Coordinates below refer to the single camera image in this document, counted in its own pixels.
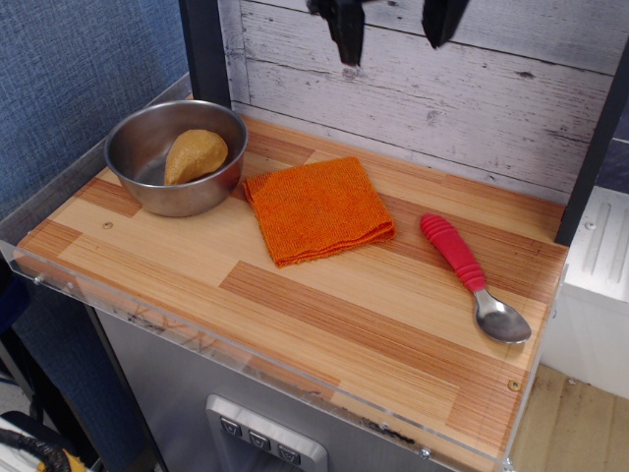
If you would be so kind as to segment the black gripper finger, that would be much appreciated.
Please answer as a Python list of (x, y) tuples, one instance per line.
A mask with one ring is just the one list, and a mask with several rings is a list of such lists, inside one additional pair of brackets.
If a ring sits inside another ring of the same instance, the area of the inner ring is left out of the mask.
[(468, 0), (426, 0), (422, 26), (432, 48), (452, 38), (467, 9)]
[(309, 0), (307, 8), (311, 14), (319, 15), (327, 21), (330, 36), (337, 45), (341, 62), (350, 67), (359, 67), (365, 29), (363, 2)]

